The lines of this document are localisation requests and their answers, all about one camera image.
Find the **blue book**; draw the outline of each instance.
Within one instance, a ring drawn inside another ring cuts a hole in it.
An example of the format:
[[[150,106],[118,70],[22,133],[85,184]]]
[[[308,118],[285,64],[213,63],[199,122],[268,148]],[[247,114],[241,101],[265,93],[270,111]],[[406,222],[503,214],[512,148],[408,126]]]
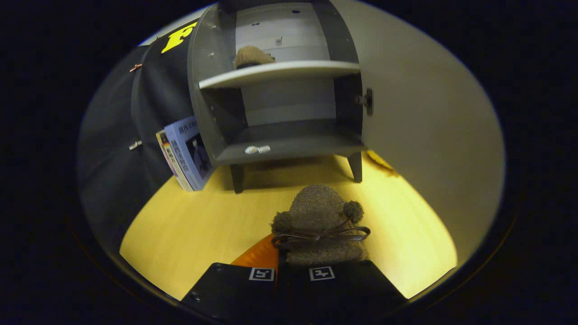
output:
[[[213,174],[212,166],[201,133],[194,116],[180,120],[165,127],[177,161],[189,184],[195,191],[200,191]]]

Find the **brown ribbon bow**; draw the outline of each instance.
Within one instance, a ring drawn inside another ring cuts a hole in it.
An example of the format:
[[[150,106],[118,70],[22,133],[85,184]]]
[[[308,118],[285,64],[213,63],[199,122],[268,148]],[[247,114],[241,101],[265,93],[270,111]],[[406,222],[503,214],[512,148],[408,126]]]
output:
[[[349,220],[351,220],[352,216],[348,217],[343,223],[334,227],[330,230],[320,230],[320,231],[308,231],[308,230],[295,230],[289,232],[281,232],[277,234],[273,239],[271,239],[271,243],[273,247],[276,249],[284,249],[288,248],[287,242],[280,242],[282,240],[293,239],[291,243],[308,243],[308,242],[318,242],[321,239],[325,238],[332,238],[336,241],[352,241],[352,242],[359,242],[367,238],[371,233],[368,227],[355,227],[349,229],[339,229],[343,225],[345,225]],[[365,235],[345,235],[350,231],[363,231]]]

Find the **brown plush toy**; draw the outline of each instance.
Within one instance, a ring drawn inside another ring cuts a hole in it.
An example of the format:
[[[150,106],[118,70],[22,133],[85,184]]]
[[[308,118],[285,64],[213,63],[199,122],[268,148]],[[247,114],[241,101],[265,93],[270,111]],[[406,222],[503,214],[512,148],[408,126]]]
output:
[[[237,52],[237,56],[235,57],[235,69],[274,62],[274,58],[261,51],[259,48],[254,46],[245,46]]]
[[[368,258],[362,241],[367,227],[354,227],[363,218],[358,202],[344,202],[332,188],[305,187],[289,211],[277,213],[271,224],[272,243],[287,249],[286,262],[296,267],[331,265]]]

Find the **book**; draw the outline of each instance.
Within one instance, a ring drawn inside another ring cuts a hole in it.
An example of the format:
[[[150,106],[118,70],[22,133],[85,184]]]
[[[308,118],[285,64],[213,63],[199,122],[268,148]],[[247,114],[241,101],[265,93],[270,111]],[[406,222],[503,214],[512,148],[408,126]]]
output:
[[[183,190],[192,192],[193,189],[189,184],[187,178],[184,176],[183,170],[181,169],[179,163],[177,162],[177,159],[175,158],[173,150],[171,149],[171,145],[169,144],[169,139],[166,137],[165,130],[157,132],[157,140],[158,144],[161,146],[162,154],[165,156],[166,163],[171,168],[171,171],[173,172],[173,175],[177,179],[177,182],[179,182],[179,185],[181,185]]]
[[[190,116],[165,127],[166,137],[183,173],[195,191],[202,190],[213,174],[197,119]]]

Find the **wooden floor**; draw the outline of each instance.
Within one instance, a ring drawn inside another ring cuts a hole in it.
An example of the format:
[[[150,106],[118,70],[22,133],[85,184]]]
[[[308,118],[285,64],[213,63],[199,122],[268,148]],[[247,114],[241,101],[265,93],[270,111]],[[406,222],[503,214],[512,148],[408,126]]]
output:
[[[339,156],[248,166],[241,194],[233,190],[228,167],[218,167],[205,189],[193,193],[172,177],[132,222],[120,254],[181,300],[210,264],[229,264],[269,235],[276,212],[288,210],[299,190],[312,184],[361,203],[360,225],[371,229],[365,241],[370,259],[406,298],[456,266],[453,241],[429,205],[365,153],[359,184]]]

